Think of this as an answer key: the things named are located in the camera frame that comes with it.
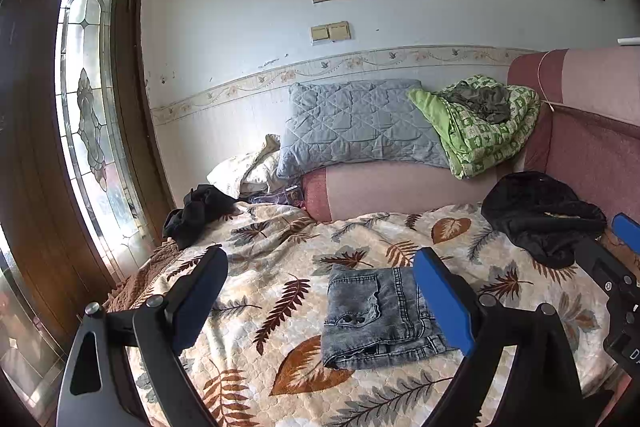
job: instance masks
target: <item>gray denim jeans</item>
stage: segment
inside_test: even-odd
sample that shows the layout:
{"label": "gray denim jeans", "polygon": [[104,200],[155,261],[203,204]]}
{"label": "gray denim jeans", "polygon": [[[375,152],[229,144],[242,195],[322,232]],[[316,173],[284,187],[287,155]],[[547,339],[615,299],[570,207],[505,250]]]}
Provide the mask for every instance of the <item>gray denim jeans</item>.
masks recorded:
{"label": "gray denim jeans", "polygon": [[413,269],[334,265],[321,337],[322,364],[373,369],[452,349],[427,308]]}

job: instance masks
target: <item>door glass panel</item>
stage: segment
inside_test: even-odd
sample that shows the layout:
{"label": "door glass panel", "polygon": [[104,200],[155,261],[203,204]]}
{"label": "door glass panel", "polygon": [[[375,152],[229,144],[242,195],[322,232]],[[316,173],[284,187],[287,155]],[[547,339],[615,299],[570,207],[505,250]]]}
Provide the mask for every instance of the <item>door glass panel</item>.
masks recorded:
{"label": "door glass panel", "polygon": [[98,253],[114,279],[122,280],[154,247],[113,100],[111,0],[62,0],[61,12],[56,110],[66,167]]}
{"label": "door glass panel", "polygon": [[20,272],[0,228],[0,367],[36,419],[51,413],[65,355],[28,303]]}

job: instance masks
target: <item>metal bolt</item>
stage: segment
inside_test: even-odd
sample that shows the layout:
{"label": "metal bolt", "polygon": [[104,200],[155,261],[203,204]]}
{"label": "metal bolt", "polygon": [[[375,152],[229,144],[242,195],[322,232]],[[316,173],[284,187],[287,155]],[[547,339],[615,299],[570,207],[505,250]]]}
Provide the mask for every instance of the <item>metal bolt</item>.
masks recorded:
{"label": "metal bolt", "polygon": [[480,301],[482,306],[485,306],[487,308],[495,306],[498,302],[495,297],[489,293],[483,293],[478,300]]}
{"label": "metal bolt", "polygon": [[545,315],[553,315],[554,313],[556,313],[556,309],[548,302],[542,303],[542,306],[540,306],[540,309]]}
{"label": "metal bolt", "polygon": [[90,302],[89,304],[87,304],[87,306],[84,307],[84,313],[86,313],[89,316],[95,315],[99,311],[100,311],[100,303],[97,303],[97,302]]}
{"label": "metal bolt", "polygon": [[146,300],[146,305],[149,306],[150,308],[158,308],[158,306],[161,306],[163,302],[164,302],[164,297],[162,297],[161,295],[151,295]]}

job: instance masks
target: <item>floral wallpaper border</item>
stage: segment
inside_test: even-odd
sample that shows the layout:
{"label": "floral wallpaper border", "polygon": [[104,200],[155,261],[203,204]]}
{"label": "floral wallpaper border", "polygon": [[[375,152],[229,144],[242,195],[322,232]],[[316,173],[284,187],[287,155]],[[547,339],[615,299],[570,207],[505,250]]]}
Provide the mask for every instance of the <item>floral wallpaper border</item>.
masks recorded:
{"label": "floral wallpaper border", "polygon": [[154,125],[163,125],[209,107],[290,86],[296,82],[304,83],[345,74],[395,68],[452,65],[509,66],[515,58],[530,53],[535,51],[488,46],[411,46],[334,55],[250,74],[201,91],[180,102],[153,108],[151,115]]}

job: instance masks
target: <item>white cloth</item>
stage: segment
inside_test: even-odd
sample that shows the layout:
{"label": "white cloth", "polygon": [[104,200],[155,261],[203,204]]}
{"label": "white cloth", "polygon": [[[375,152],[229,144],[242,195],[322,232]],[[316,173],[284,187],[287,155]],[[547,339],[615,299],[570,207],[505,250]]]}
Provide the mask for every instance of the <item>white cloth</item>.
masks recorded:
{"label": "white cloth", "polygon": [[220,162],[207,181],[232,198],[256,192],[271,193],[287,185],[276,176],[280,159],[280,137],[268,134],[259,150],[240,154]]}

